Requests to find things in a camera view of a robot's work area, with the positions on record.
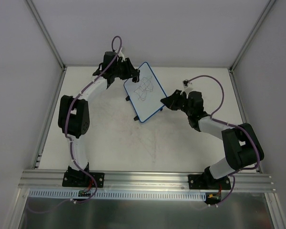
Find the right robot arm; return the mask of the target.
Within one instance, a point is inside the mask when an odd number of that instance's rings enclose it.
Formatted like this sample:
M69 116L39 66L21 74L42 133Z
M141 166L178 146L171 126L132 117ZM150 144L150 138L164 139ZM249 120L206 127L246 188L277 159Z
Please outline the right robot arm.
M190 189L218 189L229 175L244 168L256 169L264 159L264 152L252 126L249 123L233 125L213 119L204 110L201 92L186 94L176 90L161 102L172 111L184 112L194 130L208 133L223 142L224 158L207 167L200 176L188 178Z

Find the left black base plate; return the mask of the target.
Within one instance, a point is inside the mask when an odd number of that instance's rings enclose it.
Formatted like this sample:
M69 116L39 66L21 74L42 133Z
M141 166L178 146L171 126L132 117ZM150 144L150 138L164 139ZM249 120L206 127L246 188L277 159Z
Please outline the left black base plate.
M104 173L89 172L94 178L97 184L97 188L103 188L104 185ZM92 179L81 171L66 171L63 176L63 187L88 187Z

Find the left aluminium frame post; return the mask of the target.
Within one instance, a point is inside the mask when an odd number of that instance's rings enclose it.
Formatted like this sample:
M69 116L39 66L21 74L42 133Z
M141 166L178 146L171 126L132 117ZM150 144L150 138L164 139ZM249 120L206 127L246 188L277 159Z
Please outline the left aluminium frame post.
M64 70L66 67L64 64L64 61L62 60L62 58L61 58L61 56L60 56L60 54L56 48L56 45L54 44L53 39L52 39L51 35L49 34L49 32L46 28L46 25L43 22L43 19L40 16L40 13L39 13L35 3L32 0L25 0L24 2L26 3L30 12L32 13L34 20L37 22L37 25L38 25L46 43L48 44L52 54L54 55L59 67Z

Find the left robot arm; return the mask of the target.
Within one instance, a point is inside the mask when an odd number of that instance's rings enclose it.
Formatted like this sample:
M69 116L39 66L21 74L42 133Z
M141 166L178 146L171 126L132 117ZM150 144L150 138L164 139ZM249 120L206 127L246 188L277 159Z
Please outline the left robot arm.
M116 78L139 81L140 71L132 65L121 51L104 54L103 62L93 73L94 79L77 96L64 95L59 106L58 126L65 135L71 162L64 174L64 187L98 187L97 176L90 173L83 136L90 127L89 102L107 90Z

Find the aluminium frame post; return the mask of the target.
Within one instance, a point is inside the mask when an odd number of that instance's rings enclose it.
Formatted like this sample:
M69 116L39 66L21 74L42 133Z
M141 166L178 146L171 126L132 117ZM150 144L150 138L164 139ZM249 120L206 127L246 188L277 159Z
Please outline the aluminium frame post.
M43 22L43 19L40 16L40 13L39 13L35 3L32 0L25 0L24 2L26 3L30 12L32 13L34 20L37 22L37 25L38 25L46 43L48 44L52 54L54 55L59 67L64 70L66 67L64 64L64 61L62 60L62 58L61 58L61 56L60 56L60 54L56 48L56 45L54 44L53 39L52 39L51 35L49 34L49 32L46 28L46 25Z
M251 29L249 35L247 36L244 44L242 45L240 51L238 52L235 60L233 61L232 65L230 66L229 72L233 73L235 71L236 67L240 63L245 52L249 48L251 42L253 41L254 37L258 33L259 29L263 25L265 19L267 18L267 16L271 12L271 10L274 7L274 5L276 4L276 2L277 2L277 0L268 0L267 1L265 7L263 8L263 10L262 10L261 14L259 15L259 17L257 18L256 22L254 23L253 28Z

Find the blue framed whiteboard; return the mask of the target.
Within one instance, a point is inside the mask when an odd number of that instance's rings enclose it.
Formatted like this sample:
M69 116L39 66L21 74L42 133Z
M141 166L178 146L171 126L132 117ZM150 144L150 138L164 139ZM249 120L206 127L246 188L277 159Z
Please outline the blue framed whiteboard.
M134 99L152 98L159 101L167 97L148 62L143 62L138 69L140 70L139 82L133 83L131 79L128 79L123 84L127 96L129 95Z

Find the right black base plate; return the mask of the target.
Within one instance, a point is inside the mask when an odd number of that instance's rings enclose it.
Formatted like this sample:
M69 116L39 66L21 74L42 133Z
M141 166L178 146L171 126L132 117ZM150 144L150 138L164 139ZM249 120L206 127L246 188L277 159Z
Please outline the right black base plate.
M212 177L205 178L202 174L199 175L189 174L187 178L188 178L189 189L203 189L203 190L231 189L230 179L227 176L220 179L213 179Z

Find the aluminium mounting rail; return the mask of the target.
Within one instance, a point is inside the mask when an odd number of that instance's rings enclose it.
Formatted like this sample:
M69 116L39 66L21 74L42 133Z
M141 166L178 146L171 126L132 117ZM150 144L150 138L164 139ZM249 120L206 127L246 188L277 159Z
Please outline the aluminium mounting rail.
M179 172L122 172L103 171L96 178L106 190L127 191L188 191L194 184L188 173ZM62 188L63 170L24 170L18 188ZM237 173L226 184L236 192L276 193L276 185L269 174Z

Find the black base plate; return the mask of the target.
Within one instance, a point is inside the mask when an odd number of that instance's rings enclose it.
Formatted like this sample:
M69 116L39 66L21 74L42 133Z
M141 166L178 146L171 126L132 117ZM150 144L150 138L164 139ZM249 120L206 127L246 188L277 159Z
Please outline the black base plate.
M188 178L189 189L203 189L203 190L231 189L230 179L227 176L220 179L213 179L212 177L205 178L202 174L199 175L189 174L187 178Z
M97 184L97 188L103 188L104 185L104 173L89 172L94 178ZM63 176L63 187L88 187L92 179L81 171L66 171Z

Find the right aluminium frame post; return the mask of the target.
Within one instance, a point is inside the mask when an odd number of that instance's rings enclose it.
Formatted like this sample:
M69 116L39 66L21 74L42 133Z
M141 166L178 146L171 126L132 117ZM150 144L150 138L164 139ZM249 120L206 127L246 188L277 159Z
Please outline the right aluminium frame post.
M267 18L267 16L271 12L271 10L274 7L274 5L276 4L276 2L277 2L277 0L268 0L267 1L265 7L263 8L263 10L262 10L261 14L259 15L259 17L257 18L256 22L254 23L253 28L251 29L249 35L247 36L244 44L242 45L240 51L238 52L235 60L233 61L232 65L230 66L229 72L233 73L235 71L236 67L240 63L245 52L249 48L251 42L253 41L254 37L258 33L259 29L263 25L265 19Z

